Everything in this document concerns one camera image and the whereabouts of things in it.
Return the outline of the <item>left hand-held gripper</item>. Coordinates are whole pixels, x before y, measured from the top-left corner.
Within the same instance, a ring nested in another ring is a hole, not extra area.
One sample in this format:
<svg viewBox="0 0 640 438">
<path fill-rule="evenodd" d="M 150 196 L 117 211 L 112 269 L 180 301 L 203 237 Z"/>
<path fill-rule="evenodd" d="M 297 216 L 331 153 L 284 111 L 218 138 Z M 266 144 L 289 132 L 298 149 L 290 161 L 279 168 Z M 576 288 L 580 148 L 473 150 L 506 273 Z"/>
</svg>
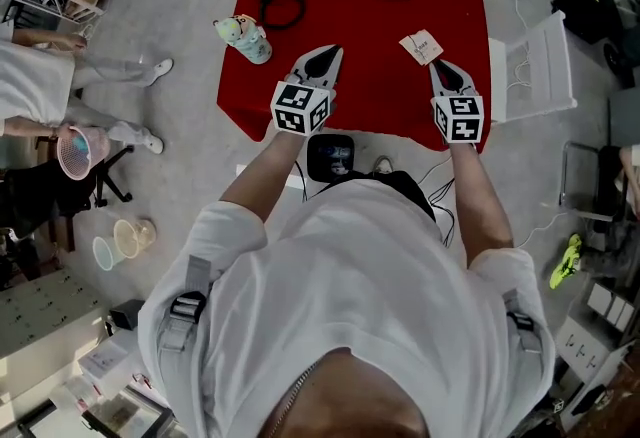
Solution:
<svg viewBox="0 0 640 438">
<path fill-rule="evenodd" d="M 343 56 L 343 47 L 333 44 L 315 48 L 296 60 L 285 78 L 292 82 L 279 81 L 273 93 L 270 109 L 276 130 L 313 135 L 324 127 L 333 112 L 336 95 L 327 89 L 337 83 Z"/>
</svg>

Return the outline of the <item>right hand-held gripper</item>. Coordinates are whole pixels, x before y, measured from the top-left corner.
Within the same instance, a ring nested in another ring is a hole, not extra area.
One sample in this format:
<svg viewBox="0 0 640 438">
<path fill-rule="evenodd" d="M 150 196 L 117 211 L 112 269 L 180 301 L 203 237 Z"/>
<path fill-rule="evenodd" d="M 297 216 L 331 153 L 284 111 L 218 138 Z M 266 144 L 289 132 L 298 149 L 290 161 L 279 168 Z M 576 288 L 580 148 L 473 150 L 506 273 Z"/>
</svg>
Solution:
<svg viewBox="0 0 640 438">
<path fill-rule="evenodd" d="M 471 76 L 446 60 L 429 64 L 434 123 L 447 144 L 479 144 L 484 126 L 483 99 Z"/>
</svg>

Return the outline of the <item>beige paper card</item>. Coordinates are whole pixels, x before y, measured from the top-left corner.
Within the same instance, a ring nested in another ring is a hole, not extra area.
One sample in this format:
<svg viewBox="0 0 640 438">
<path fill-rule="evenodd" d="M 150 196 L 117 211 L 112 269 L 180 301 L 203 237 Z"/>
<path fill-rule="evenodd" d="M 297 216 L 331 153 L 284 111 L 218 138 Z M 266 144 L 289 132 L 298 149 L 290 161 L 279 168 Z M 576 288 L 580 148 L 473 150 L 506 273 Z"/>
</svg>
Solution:
<svg viewBox="0 0 640 438">
<path fill-rule="evenodd" d="M 399 44 L 421 65 L 427 66 L 437 59 L 444 49 L 431 33 L 422 29 L 405 36 Z"/>
</svg>

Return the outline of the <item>black trash bin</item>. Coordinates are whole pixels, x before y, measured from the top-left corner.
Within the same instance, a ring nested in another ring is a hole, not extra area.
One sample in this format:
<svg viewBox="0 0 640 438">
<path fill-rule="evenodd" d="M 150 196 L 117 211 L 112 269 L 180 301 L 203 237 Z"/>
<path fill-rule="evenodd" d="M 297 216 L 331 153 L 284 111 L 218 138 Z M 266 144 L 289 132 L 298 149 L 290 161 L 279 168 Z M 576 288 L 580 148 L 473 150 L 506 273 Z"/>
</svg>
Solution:
<svg viewBox="0 0 640 438">
<path fill-rule="evenodd" d="M 330 162 L 319 154 L 321 146 L 343 146 L 352 149 L 352 157 L 348 161 Z M 346 175 L 354 167 L 354 140 L 342 134 L 317 134 L 307 142 L 307 172 L 315 182 L 331 183 L 340 176 Z"/>
</svg>

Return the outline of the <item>person's left forearm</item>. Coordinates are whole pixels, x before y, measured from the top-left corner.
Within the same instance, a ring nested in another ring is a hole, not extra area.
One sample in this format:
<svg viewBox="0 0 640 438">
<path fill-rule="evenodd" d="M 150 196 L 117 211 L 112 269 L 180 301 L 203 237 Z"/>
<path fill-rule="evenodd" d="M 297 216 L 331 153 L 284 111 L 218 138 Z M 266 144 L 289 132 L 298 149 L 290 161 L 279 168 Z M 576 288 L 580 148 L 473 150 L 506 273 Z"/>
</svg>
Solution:
<svg viewBox="0 0 640 438">
<path fill-rule="evenodd" d="M 266 222 L 305 141 L 304 136 L 278 132 L 224 191 L 220 200 L 239 205 Z"/>
</svg>

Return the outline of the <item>person's right forearm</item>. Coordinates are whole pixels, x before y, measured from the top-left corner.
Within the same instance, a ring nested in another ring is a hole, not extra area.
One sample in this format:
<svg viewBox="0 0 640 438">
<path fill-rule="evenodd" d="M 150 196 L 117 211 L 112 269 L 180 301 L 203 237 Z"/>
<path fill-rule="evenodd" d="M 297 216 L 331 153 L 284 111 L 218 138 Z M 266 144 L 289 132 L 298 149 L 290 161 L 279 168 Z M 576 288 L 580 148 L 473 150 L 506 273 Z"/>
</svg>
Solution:
<svg viewBox="0 0 640 438">
<path fill-rule="evenodd" d="M 472 144 L 449 145 L 456 211 L 467 266 L 488 250 L 513 248 L 506 212 Z"/>
</svg>

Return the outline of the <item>red table cloth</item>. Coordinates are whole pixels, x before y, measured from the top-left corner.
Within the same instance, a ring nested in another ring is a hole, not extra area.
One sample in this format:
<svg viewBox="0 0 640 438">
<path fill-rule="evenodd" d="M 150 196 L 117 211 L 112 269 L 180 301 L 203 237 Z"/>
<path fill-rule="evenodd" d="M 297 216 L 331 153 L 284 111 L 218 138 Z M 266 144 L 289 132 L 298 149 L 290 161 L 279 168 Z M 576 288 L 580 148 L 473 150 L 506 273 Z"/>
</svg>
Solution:
<svg viewBox="0 0 640 438">
<path fill-rule="evenodd" d="M 254 15 L 260 0 L 237 0 L 241 14 Z M 478 94 L 491 97 L 489 34 L 483 0 L 305 0 L 301 19 L 267 34 L 271 58 L 255 65 L 237 50 L 224 55 L 217 103 L 252 140 L 264 138 L 270 102 L 303 54 L 338 44 L 344 56 L 336 84 L 334 129 L 406 137 L 432 150 L 444 142 L 432 115 L 426 67 L 399 44 L 422 29 L 444 49 L 443 57 L 464 69 Z"/>
</svg>

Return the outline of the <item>cartoon plush water bottle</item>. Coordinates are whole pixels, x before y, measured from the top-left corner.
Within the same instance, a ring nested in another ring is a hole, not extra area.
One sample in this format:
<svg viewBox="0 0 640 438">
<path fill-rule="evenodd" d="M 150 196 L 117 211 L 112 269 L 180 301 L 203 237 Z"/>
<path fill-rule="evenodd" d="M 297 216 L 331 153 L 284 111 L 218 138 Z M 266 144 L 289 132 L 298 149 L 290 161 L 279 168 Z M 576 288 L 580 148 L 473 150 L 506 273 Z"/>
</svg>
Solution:
<svg viewBox="0 0 640 438">
<path fill-rule="evenodd" d="M 251 63 L 261 65 L 271 58 L 272 46 L 254 18 L 238 14 L 214 20 L 213 26 L 228 46 L 235 48 Z"/>
</svg>

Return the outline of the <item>white slatted chair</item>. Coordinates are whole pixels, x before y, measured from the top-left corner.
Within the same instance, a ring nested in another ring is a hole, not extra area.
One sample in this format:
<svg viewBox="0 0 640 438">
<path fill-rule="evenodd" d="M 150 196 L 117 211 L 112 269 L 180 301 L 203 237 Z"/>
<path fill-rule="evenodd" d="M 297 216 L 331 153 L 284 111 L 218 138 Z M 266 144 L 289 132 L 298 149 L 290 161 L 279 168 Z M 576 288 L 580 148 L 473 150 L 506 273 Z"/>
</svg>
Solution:
<svg viewBox="0 0 640 438">
<path fill-rule="evenodd" d="M 505 123 L 575 108 L 569 48 L 558 10 L 511 44 L 491 38 L 491 119 Z"/>
</svg>

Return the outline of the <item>person's black shorts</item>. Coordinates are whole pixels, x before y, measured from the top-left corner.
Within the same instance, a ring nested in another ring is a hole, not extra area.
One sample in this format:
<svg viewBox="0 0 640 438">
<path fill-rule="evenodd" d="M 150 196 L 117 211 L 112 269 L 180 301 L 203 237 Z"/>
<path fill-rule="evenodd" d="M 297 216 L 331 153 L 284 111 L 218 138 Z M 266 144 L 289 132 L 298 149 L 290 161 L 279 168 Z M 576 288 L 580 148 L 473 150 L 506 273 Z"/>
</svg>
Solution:
<svg viewBox="0 0 640 438">
<path fill-rule="evenodd" d="M 351 172 L 345 175 L 342 179 L 343 182 L 350 180 L 373 180 L 389 186 L 420 207 L 433 221 L 436 221 L 432 207 L 426 199 L 422 189 L 405 171 L 372 171 L 369 173 Z"/>
</svg>

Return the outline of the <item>black equipment case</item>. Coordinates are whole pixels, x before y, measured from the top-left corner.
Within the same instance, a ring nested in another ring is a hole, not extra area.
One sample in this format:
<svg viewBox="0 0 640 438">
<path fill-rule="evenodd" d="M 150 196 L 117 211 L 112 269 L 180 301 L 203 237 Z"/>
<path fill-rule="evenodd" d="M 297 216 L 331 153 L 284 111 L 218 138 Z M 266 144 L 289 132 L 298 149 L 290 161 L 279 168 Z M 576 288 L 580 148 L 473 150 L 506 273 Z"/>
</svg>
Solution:
<svg viewBox="0 0 640 438">
<path fill-rule="evenodd" d="M 603 55 L 623 88 L 636 85 L 640 69 L 640 16 L 626 27 L 614 0 L 552 0 L 552 11 L 565 14 L 564 25 L 574 35 L 594 45 L 605 40 Z"/>
</svg>

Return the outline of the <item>person's white t-shirt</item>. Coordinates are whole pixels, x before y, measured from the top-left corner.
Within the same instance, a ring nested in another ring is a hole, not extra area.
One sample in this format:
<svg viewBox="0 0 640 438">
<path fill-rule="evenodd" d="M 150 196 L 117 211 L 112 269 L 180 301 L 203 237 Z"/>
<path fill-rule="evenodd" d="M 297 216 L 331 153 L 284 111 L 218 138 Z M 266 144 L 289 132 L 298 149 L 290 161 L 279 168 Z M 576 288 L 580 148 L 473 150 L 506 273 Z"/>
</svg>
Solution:
<svg viewBox="0 0 640 438">
<path fill-rule="evenodd" d="M 276 241 L 251 211 L 206 206 L 138 337 L 189 438 L 255 438 L 339 348 L 404 389 L 432 438 L 507 438 L 548 392 L 556 357 L 527 252 L 488 250 L 462 268 L 421 208 L 371 180 L 313 197 Z"/>
</svg>

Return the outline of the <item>neon yellow shoe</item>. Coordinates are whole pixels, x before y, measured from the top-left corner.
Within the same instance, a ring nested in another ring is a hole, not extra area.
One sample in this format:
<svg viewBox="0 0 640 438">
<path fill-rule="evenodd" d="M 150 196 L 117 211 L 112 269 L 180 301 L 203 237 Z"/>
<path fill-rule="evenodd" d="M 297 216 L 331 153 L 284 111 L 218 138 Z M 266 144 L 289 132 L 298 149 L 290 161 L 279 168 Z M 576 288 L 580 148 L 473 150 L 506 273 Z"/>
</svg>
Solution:
<svg viewBox="0 0 640 438">
<path fill-rule="evenodd" d="M 579 234 L 570 236 L 561 262 L 554 268 L 549 279 L 551 290 L 557 289 L 567 278 L 580 270 L 580 259 L 583 241 Z"/>
</svg>

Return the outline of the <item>pink mesh basket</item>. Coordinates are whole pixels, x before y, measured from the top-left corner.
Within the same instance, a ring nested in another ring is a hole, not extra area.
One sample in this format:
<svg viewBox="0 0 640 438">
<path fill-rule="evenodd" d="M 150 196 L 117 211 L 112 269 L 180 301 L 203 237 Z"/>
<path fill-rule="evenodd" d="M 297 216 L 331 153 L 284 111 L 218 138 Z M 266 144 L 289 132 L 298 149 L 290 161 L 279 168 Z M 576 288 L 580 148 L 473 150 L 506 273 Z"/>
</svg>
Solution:
<svg viewBox="0 0 640 438">
<path fill-rule="evenodd" d="M 74 136 L 82 136 L 89 146 L 89 158 L 77 153 L 71 143 Z M 59 137 L 56 156 L 64 174 L 72 180 L 86 178 L 90 171 L 110 152 L 110 140 L 106 132 L 99 127 L 70 126 L 65 137 Z"/>
</svg>

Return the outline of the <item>stacked plastic cups on floor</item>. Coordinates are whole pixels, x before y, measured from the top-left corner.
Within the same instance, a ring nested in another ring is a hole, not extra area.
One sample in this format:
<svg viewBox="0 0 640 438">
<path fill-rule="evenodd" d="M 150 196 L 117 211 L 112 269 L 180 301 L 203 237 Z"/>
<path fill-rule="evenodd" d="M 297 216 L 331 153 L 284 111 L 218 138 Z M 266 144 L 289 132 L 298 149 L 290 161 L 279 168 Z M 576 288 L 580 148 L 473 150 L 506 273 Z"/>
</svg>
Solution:
<svg viewBox="0 0 640 438">
<path fill-rule="evenodd" d="M 155 225 L 149 220 L 130 222 L 119 219 L 114 224 L 113 236 L 119 252 L 125 258 L 133 259 L 156 241 L 157 232 Z"/>
</svg>

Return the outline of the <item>pale green plastic basket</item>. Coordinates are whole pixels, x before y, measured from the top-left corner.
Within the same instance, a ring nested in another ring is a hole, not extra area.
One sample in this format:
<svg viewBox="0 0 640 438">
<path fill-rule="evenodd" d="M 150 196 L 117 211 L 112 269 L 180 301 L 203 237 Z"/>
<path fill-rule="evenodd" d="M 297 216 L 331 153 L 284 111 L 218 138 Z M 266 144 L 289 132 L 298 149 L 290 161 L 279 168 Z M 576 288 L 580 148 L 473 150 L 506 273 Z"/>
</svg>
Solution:
<svg viewBox="0 0 640 438">
<path fill-rule="evenodd" d="M 113 237 L 95 237 L 92 248 L 94 258 L 103 271 L 111 271 L 124 259 Z"/>
</svg>

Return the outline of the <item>white drawer unit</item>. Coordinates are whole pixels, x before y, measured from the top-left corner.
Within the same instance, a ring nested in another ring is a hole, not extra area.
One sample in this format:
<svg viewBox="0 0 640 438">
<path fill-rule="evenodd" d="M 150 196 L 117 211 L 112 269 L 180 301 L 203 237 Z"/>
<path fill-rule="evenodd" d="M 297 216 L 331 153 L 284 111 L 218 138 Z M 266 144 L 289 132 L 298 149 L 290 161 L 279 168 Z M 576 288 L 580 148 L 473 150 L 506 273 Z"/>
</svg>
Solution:
<svg viewBox="0 0 640 438">
<path fill-rule="evenodd" d="M 620 363 L 626 357 L 635 311 L 607 285 L 588 283 L 555 337 L 559 356 L 581 382 L 589 383 L 610 358 Z"/>
</svg>

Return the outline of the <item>black office chair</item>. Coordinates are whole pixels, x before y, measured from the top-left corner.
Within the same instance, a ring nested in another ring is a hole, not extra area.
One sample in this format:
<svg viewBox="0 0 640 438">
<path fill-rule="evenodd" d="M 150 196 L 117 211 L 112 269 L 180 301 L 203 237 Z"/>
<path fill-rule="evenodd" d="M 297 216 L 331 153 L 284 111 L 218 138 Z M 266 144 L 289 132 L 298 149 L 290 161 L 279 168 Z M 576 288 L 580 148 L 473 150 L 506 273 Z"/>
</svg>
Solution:
<svg viewBox="0 0 640 438">
<path fill-rule="evenodd" d="M 67 176 L 57 160 L 35 167 L 11 169 L 0 180 L 0 228 L 10 228 L 26 235 L 57 217 L 73 217 L 92 207 L 104 207 L 103 189 L 123 203 L 132 195 L 122 193 L 109 176 L 109 169 L 125 154 L 129 145 L 106 161 L 91 168 L 87 177 L 76 181 Z"/>
</svg>

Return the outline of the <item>dark grey box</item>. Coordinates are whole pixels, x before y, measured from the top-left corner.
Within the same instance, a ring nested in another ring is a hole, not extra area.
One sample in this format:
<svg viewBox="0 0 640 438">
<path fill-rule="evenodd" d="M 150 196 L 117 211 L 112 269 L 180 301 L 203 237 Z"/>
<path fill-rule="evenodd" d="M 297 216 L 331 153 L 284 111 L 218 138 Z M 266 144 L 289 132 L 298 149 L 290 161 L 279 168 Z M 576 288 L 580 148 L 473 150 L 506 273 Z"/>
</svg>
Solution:
<svg viewBox="0 0 640 438">
<path fill-rule="evenodd" d="M 143 300 L 131 299 L 109 310 L 113 324 L 123 330 L 134 331 L 138 326 L 138 315 L 144 305 Z"/>
</svg>

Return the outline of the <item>person's neck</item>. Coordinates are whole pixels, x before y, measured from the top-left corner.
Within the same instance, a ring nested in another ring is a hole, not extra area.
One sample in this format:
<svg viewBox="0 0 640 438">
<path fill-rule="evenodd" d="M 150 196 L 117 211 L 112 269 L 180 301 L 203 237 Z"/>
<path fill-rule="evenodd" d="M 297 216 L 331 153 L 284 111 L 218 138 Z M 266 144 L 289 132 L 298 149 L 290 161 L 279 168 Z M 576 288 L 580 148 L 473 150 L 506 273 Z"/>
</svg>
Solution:
<svg viewBox="0 0 640 438">
<path fill-rule="evenodd" d="M 297 378 L 256 438 L 430 438 L 430 432 L 388 374 L 339 348 Z"/>
</svg>

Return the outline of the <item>white flat box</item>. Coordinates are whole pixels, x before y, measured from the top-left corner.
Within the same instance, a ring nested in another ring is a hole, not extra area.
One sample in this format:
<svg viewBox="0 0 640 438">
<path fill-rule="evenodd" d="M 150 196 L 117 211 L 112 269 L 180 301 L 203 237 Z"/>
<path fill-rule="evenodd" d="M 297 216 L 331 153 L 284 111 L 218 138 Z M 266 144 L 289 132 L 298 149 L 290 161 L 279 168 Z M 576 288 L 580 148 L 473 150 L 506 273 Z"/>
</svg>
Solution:
<svg viewBox="0 0 640 438">
<path fill-rule="evenodd" d="M 114 371 L 128 356 L 120 345 L 104 341 L 78 360 L 82 371 L 95 379 L 101 379 Z"/>
</svg>

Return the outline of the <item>white drawer cabinet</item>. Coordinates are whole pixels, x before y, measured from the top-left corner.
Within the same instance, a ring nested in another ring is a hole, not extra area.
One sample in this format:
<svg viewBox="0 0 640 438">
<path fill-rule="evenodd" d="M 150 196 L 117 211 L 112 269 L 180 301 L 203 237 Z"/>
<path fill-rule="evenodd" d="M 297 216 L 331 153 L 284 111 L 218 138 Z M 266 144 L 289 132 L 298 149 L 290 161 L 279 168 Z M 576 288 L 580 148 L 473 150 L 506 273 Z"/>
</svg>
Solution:
<svg viewBox="0 0 640 438">
<path fill-rule="evenodd" d="M 101 308 L 99 293 L 63 268 L 0 292 L 0 357 Z"/>
</svg>

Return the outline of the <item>clear plastic jar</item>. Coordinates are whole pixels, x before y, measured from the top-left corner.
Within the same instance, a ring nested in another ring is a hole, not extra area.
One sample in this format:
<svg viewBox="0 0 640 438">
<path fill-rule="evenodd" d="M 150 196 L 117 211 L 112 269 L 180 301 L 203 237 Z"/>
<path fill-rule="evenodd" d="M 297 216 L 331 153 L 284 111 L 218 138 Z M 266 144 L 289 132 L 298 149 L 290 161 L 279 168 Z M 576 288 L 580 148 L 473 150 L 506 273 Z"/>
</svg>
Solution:
<svg viewBox="0 0 640 438">
<path fill-rule="evenodd" d="M 79 414 L 97 404 L 100 397 L 96 387 L 82 375 L 74 376 L 56 386 L 49 395 L 58 410 L 76 411 Z"/>
</svg>

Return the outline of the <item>metal frame chair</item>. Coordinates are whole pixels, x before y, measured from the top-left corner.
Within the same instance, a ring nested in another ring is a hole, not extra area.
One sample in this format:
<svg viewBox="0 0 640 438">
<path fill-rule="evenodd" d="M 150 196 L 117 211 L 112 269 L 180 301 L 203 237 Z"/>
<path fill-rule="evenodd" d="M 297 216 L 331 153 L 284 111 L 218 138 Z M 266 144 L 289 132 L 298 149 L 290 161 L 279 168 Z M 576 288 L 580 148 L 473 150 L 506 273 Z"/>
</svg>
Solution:
<svg viewBox="0 0 640 438">
<path fill-rule="evenodd" d="M 620 220 L 626 208 L 627 189 L 625 176 L 622 190 L 616 187 L 621 171 L 618 147 L 567 141 L 562 151 L 559 206 L 593 221 Z"/>
</svg>

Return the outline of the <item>black window frame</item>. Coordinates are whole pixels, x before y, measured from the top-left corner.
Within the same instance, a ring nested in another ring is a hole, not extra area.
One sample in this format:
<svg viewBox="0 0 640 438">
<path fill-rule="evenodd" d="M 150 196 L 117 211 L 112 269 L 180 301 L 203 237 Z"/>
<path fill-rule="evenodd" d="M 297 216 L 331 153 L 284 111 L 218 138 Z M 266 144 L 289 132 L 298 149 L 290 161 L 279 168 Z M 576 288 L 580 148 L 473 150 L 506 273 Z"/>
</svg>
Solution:
<svg viewBox="0 0 640 438">
<path fill-rule="evenodd" d="M 170 410 L 130 388 L 87 400 L 60 388 L 18 421 L 15 438 L 161 438 L 173 424 Z"/>
</svg>

